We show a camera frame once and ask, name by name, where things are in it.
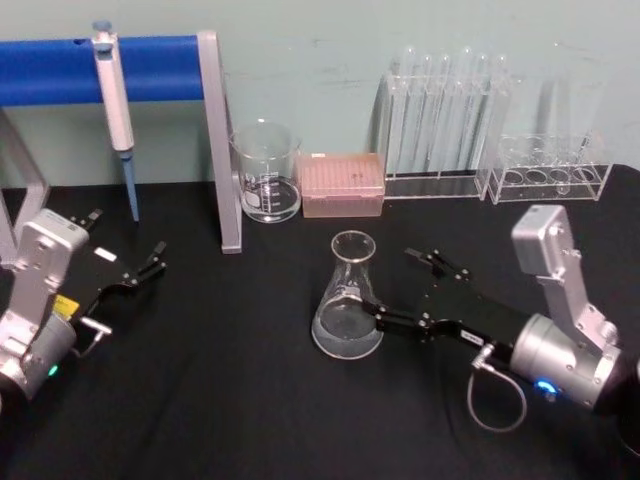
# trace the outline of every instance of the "pipette tip box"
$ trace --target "pipette tip box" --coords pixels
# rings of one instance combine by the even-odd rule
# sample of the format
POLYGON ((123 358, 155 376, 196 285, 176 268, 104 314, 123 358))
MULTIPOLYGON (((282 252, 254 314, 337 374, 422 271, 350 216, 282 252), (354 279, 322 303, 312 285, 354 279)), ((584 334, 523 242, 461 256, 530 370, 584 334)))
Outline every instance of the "pipette tip box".
POLYGON ((377 217, 384 202, 384 170, 376 153, 313 153, 297 160, 306 218, 377 217))

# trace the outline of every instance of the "white cable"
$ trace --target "white cable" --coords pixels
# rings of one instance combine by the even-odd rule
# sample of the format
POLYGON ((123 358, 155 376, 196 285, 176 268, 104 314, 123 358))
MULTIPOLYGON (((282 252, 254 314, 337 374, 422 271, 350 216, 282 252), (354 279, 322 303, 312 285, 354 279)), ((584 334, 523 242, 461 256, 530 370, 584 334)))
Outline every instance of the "white cable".
POLYGON ((471 414, 471 418, 473 418, 473 420, 482 428, 484 428, 485 430, 489 430, 490 432, 508 433, 508 432, 514 431, 516 428, 518 428, 522 424, 522 422, 524 422, 524 419, 527 416, 527 397, 525 397, 524 391, 522 390, 520 385, 518 385, 515 382, 515 380, 508 377, 504 373, 497 371, 491 365, 482 364, 480 365, 480 368, 504 380, 505 382, 511 384, 513 388, 515 388, 522 402, 522 411, 520 412, 520 416, 518 417, 518 419, 507 427, 492 427, 484 423, 482 420, 480 420, 480 418, 478 418, 478 415, 476 414, 476 411, 473 407, 473 382, 474 382, 475 373, 472 373, 471 376, 469 377, 469 384, 467 386, 467 407, 469 408, 469 413, 471 414))

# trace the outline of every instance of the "erlenmeyer flask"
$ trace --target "erlenmeyer flask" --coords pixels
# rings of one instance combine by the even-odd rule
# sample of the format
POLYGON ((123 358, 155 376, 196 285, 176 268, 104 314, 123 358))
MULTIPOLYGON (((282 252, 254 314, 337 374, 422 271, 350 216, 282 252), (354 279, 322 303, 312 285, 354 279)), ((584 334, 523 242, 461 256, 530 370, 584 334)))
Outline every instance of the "erlenmeyer flask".
POLYGON ((373 300, 369 260, 376 243, 363 232, 348 230, 331 240, 336 268, 311 325, 316 345, 327 355, 356 360, 373 352, 382 341, 375 319, 362 309, 373 300))

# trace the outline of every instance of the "light green wall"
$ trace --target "light green wall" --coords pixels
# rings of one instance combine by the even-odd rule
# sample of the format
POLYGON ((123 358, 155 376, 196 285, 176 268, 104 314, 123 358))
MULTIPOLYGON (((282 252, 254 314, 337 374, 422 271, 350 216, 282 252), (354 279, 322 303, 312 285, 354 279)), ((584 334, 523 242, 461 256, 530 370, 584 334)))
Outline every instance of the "light green wall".
MULTIPOLYGON (((409 43, 506 53, 516 73, 565 66, 588 92, 572 124, 640 147, 637 0, 21 0, 3 2, 0 39, 86 37, 100 18, 123 36, 217 30, 233 123, 285 123, 307 151, 364 148, 379 77, 409 43)), ((10 115, 52 184, 120 181, 101 106, 10 115)), ((132 120, 138 181, 207 178, 199 103, 135 104, 132 120)))

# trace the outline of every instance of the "glass beaker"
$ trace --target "glass beaker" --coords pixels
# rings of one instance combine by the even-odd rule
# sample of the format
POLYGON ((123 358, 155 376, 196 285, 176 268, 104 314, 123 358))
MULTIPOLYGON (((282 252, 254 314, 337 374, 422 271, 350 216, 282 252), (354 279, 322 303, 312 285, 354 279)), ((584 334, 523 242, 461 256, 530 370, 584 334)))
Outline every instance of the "glass beaker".
POLYGON ((375 319, 362 309, 362 299, 372 301, 369 260, 376 243, 369 235, 347 230, 333 237, 331 250, 336 268, 311 325, 316 345, 327 355, 356 360, 373 352, 382 341, 375 319))
POLYGON ((249 218, 277 223, 300 209, 294 161, 300 141, 286 127, 258 121, 231 135, 240 171, 242 209, 249 218))

